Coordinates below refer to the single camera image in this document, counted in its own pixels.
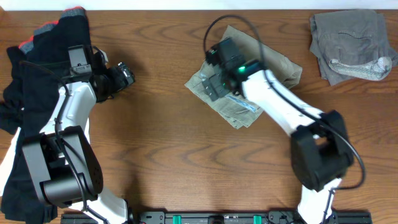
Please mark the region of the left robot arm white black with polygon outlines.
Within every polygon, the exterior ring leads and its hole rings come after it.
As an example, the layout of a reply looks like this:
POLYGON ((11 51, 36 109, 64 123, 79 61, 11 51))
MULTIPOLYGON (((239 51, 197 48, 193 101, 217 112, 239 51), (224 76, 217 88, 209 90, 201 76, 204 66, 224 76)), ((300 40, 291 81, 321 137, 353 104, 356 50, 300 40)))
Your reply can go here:
POLYGON ((60 82, 51 117, 22 145, 34 190, 45 205, 83 212, 98 223, 133 223, 127 202, 104 186, 99 161, 88 137, 94 105, 134 83, 120 62, 113 67, 75 63, 60 82))

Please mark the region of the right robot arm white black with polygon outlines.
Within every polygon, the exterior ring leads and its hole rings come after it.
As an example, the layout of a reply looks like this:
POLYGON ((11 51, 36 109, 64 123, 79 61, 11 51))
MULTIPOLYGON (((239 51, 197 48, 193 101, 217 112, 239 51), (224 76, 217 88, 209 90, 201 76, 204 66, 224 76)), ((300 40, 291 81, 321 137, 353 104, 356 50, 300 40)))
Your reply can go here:
POLYGON ((258 60, 232 70, 204 63, 196 75, 200 92, 214 104, 226 95, 212 81, 228 90, 237 81, 246 103, 266 112, 289 136, 294 174, 302 183, 298 214, 305 223, 326 223, 331 205, 346 170, 357 155, 348 141, 345 124, 337 111, 324 113, 295 96, 271 70, 258 60))

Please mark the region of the khaki shorts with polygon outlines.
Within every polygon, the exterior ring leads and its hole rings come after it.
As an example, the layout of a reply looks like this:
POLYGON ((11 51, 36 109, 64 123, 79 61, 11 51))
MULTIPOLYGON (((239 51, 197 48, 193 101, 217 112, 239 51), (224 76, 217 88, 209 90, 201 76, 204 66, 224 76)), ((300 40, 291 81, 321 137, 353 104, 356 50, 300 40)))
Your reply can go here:
MULTIPOLYGON (((260 58, 257 40, 250 35, 228 26, 222 39, 228 37, 232 38, 237 44, 246 60, 260 58)), ((266 56, 266 63, 278 81, 288 89, 298 85, 302 74, 302 67, 266 45, 263 45, 262 48, 266 56)), ((202 81, 214 74, 214 66, 203 62, 199 71, 193 74, 189 81, 185 83, 185 87, 219 113, 232 127, 239 129, 243 126, 247 128, 252 125, 261 115, 263 109, 244 99, 242 96, 234 96, 231 93, 216 101, 212 101, 209 95, 206 94, 202 81)))

